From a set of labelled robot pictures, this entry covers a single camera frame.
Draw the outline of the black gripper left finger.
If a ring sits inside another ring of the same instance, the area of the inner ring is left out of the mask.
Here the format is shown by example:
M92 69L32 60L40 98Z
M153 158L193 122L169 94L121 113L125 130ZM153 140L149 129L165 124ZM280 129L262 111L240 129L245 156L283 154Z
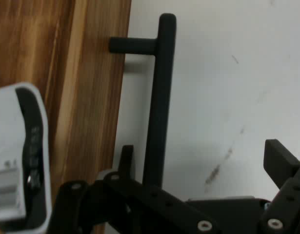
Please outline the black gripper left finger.
M115 172L88 184L82 180L61 185L48 231L51 234L89 234L109 223L121 234L219 234L212 218L156 186L132 178L131 145L122 148Z

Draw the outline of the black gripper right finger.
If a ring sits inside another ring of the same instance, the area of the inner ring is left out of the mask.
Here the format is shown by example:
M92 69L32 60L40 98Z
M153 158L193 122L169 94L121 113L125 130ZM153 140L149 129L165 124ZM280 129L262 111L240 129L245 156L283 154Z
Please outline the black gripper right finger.
M268 139L263 167L279 192L260 219L261 232L300 234L300 161L277 139Z

